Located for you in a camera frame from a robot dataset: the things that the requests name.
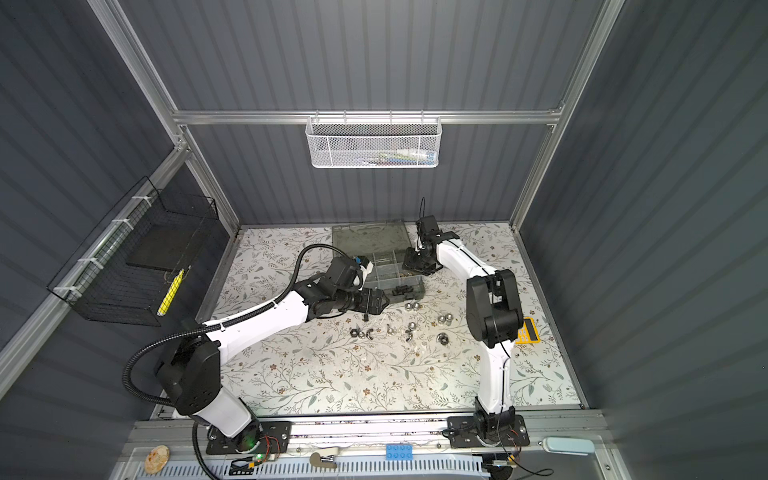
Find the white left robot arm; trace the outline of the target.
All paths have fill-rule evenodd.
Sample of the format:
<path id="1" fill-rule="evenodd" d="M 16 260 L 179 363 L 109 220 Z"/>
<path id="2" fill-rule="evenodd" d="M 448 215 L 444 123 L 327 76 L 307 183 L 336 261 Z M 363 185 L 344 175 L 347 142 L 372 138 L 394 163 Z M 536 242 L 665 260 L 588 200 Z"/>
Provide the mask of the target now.
<path id="1" fill-rule="evenodd" d="M 181 415 L 202 420 L 232 440 L 255 442 L 262 435 L 256 415 L 221 384 L 221 367 L 246 348 L 285 329 L 302 325 L 331 312 L 354 311 L 379 315 L 389 305 L 380 289 L 345 291 L 302 281 L 279 301 L 242 313 L 244 321 L 228 326 L 228 318 L 214 320 L 211 332 L 173 340 L 156 368 L 156 377 Z"/>

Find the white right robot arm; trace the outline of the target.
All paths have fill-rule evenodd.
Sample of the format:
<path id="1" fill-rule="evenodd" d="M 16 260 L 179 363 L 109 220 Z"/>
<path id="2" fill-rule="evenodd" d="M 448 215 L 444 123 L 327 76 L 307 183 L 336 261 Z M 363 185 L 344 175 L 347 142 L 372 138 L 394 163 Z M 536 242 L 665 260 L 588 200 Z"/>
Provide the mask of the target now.
<path id="1" fill-rule="evenodd" d="M 472 253 L 458 238 L 423 241 L 410 247 L 404 268 L 422 275 L 441 269 L 465 284 L 466 325 L 481 345 L 480 383 L 475 397 L 474 431 L 483 440 L 514 424 L 516 411 L 511 393 L 512 350 L 524 313 L 517 280 L 509 269 L 498 269 Z"/>

